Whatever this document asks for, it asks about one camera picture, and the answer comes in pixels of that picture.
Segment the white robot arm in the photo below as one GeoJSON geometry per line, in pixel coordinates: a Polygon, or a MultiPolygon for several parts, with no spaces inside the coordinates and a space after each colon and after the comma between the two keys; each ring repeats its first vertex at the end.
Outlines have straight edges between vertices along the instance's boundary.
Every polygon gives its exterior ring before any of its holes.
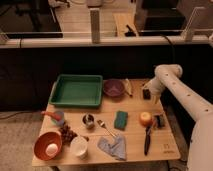
{"type": "Polygon", "coordinates": [[[183,74],[180,65],[158,65],[154,73],[145,87],[155,101],[168,89],[195,121],[186,171],[213,171],[213,104],[180,80],[183,74]]]}

